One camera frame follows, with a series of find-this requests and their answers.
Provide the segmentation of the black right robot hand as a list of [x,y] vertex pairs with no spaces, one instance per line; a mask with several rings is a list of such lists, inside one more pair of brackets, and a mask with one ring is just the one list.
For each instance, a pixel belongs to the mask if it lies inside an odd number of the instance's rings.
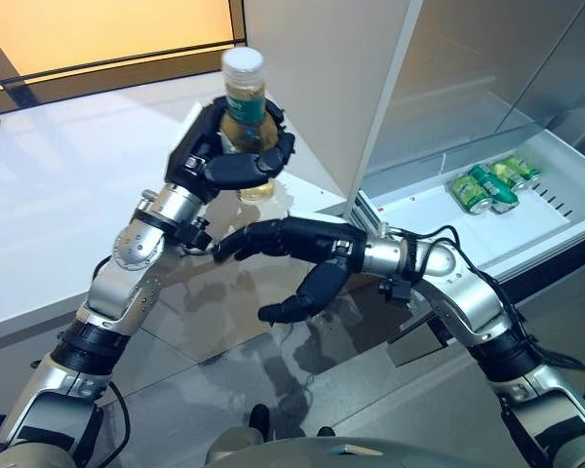
[[287,216],[251,223],[219,241],[213,258],[222,263],[256,254],[290,256],[314,265],[296,292],[258,310],[269,324],[302,322],[322,312],[350,275],[362,271],[368,234],[346,222]]

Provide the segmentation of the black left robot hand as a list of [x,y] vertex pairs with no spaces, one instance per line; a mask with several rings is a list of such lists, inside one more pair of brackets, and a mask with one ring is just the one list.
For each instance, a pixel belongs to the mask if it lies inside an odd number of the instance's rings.
[[267,115],[274,119],[277,139],[263,152],[223,152],[219,124],[227,110],[225,97],[216,97],[203,107],[171,152],[164,181],[195,195],[205,205],[221,190],[249,189],[276,177],[295,153],[295,136],[286,131],[284,110],[266,102]]

